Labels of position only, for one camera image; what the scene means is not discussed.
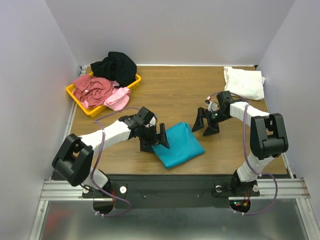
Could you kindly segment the teal t-shirt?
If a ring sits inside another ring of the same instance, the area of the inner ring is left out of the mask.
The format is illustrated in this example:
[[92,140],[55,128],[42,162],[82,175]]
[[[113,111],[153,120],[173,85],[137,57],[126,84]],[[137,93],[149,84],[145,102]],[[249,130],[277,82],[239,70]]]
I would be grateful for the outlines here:
[[187,122],[180,122],[166,130],[169,148],[153,146],[155,155],[166,169],[177,167],[205,153]]

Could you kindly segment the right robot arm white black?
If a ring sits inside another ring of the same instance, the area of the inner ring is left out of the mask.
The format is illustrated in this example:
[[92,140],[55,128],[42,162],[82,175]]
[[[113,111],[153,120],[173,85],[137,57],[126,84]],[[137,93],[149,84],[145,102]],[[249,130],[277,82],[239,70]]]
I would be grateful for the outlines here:
[[216,104],[209,102],[208,108],[198,108],[192,127],[196,132],[207,127],[204,136],[219,133],[219,123],[236,118],[242,121],[243,129],[250,128],[250,152],[243,146],[244,163],[232,175],[230,191],[233,195],[256,191],[255,182],[264,168],[289,148],[284,118],[279,113],[258,110],[240,99],[227,99]]

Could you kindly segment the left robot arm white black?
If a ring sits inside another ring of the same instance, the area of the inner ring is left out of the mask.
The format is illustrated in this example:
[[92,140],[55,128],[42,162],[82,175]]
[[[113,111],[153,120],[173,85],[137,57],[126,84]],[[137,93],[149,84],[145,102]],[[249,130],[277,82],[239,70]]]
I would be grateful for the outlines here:
[[157,133],[155,117],[143,120],[129,115],[86,135],[68,135],[54,157],[52,167],[71,186],[88,186],[100,197],[106,197],[111,193],[111,184],[102,171],[92,167],[93,158],[100,158],[106,148],[132,138],[139,138],[142,152],[152,153],[152,148],[158,145],[170,148],[164,123],[160,124],[160,133]]

